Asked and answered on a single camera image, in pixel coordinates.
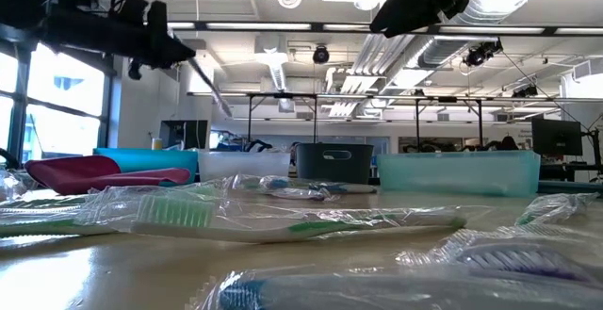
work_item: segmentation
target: blue container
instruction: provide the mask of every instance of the blue container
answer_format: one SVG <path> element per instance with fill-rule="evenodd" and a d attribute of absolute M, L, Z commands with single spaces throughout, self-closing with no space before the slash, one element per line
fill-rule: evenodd
<path fill-rule="evenodd" d="M 187 169 L 187 184 L 192 184 L 197 172 L 197 153 L 194 151 L 162 151 L 149 149 L 94 149 L 95 155 L 107 156 L 117 163 L 122 172 Z"/>
<path fill-rule="evenodd" d="M 378 155 L 383 190 L 531 197 L 540 156 L 532 151 Z"/>

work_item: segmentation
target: security camera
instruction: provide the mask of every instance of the security camera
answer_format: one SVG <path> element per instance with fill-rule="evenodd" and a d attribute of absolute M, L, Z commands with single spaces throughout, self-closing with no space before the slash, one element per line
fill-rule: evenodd
<path fill-rule="evenodd" d="M 327 51 L 327 46 L 317 46 L 317 49 L 314 51 L 314 55 L 312 56 L 312 60 L 314 60 L 315 64 L 324 64 L 329 61 L 329 51 Z"/>

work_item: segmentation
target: computer monitor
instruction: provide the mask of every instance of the computer monitor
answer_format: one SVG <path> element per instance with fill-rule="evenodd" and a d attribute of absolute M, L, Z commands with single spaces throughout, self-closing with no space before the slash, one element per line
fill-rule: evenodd
<path fill-rule="evenodd" d="M 205 148 L 207 121 L 163 121 L 159 136 L 163 146 L 169 147 L 184 141 L 185 149 Z"/>
<path fill-rule="evenodd" d="M 539 155 L 582 155 L 579 122 L 531 120 L 534 152 Z"/>

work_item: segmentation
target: table surface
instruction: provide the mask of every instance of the table surface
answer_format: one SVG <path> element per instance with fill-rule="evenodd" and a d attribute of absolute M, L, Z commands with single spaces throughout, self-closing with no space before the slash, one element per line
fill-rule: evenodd
<path fill-rule="evenodd" d="M 489 205 L 468 228 L 512 225 L 526 199 L 356 196 L 382 207 Z M 128 234 L 0 240 L 0 308 L 183 309 L 211 277 L 237 269 L 313 264 L 380 266 L 402 251 L 426 252 L 450 230 L 249 245 Z"/>

